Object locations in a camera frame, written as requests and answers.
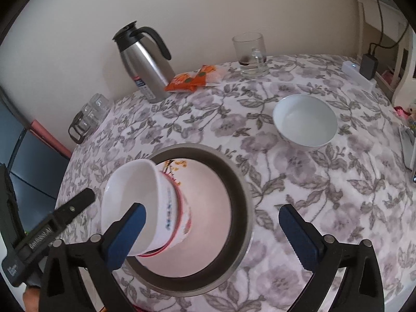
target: tablecloth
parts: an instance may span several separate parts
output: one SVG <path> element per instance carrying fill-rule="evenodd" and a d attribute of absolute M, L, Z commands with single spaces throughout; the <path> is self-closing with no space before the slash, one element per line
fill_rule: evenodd
<path fill-rule="evenodd" d="M 380 89 L 363 90 L 342 73 L 346 59 L 269 57 L 270 74 L 255 80 L 243 78 L 237 63 L 226 63 L 228 74 L 218 86 L 153 105 L 139 92 L 116 102 L 98 131 L 75 149 L 66 171 L 57 206 L 85 187 L 94 190 L 96 202 L 68 226 L 64 241 L 82 242 L 102 232 L 102 194 L 118 167 L 172 144 L 205 144 L 230 158 L 250 186 L 252 246 L 227 282 L 197 297 L 151 291 L 123 266 L 114 276 L 135 305 L 150 312 L 287 310 L 311 273 L 302 269 L 278 225 L 285 203 L 340 242 L 370 239 L 386 301 L 394 298 L 416 280 L 416 205 L 402 161 L 401 122 Z M 291 148 L 273 125 L 276 102 L 295 93 L 326 101 L 338 117 L 338 133 L 318 151 Z M 328 309 L 341 278 L 342 271 L 322 309 Z"/>

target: floral tablecloth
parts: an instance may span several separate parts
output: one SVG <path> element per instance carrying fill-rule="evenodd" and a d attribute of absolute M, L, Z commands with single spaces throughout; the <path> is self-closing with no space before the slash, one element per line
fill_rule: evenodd
<path fill-rule="evenodd" d="M 386 301 L 394 298 L 416 280 L 416 205 L 402 161 L 401 122 L 380 89 L 363 90 L 341 72 L 345 59 L 270 57 L 270 74 L 254 81 L 228 63 L 228 75 L 216 87 L 173 94 L 154 105 L 139 92 L 116 102 L 72 155 L 57 206 L 85 187 L 97 200 L 63 239 L 82 242 L 101 233 L 103 190 L 118 167 L 172 144 L 205 144 L 235 162 L 250 186 L 256 218 L 252 247 L 227 282 L 197 297 L 153 292 L 123 266 L 114 276 L 135 305 L 150 312 L 287 310 L 311 273 L 302 269 L 279 227 L 278 210 L 285 203 L 322 234 L 348 243 L 370 239 Z M 325 100 L 338 117 L 338 133 L 318 151 L 289 147 L 273 125 L 276 102 L 295 93 Z M 322 309 L 328 309 L 341 278 L 339 272 Z"/>

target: human hand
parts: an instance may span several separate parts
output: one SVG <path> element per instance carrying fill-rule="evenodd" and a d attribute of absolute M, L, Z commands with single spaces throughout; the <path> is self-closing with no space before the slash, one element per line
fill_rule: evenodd
<path fill-rule="evenodd" d="M 23 303 L 26 312 L 39 312 L 39 296 L 39 288 L 26 287 L 26 291 L 23 294 Z"/>

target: empty white bowl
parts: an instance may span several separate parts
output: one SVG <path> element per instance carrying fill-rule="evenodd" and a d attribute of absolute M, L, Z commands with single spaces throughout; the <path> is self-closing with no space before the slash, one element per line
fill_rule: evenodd
<path fill-rule="evenodd" d="M 338 121 L 324 101 L 310 95 L 290 95 L 273 110 L 277 130 L 294 148 L 317 150 L 334 138 Z"/>

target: thermos lid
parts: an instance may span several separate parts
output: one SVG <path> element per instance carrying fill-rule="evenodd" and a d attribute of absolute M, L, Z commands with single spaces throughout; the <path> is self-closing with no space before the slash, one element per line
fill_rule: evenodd
<path fill-rule="evenodd" d="M 115 41 L 117 43 L 117 46 L 118 46 L 120 52 L 126 50 L 133 43 L 136 43 L 138 40 L 140 40 L 143 37 L 142 34 L 137 34 L 137 35 L 131 36 L 132 32 L 137 30 L 136 22 L 137 21 L 129 23 L 127 26 L 121 28 L 116 33 L 116 35 L 114 35 L 113 41 Z"/>

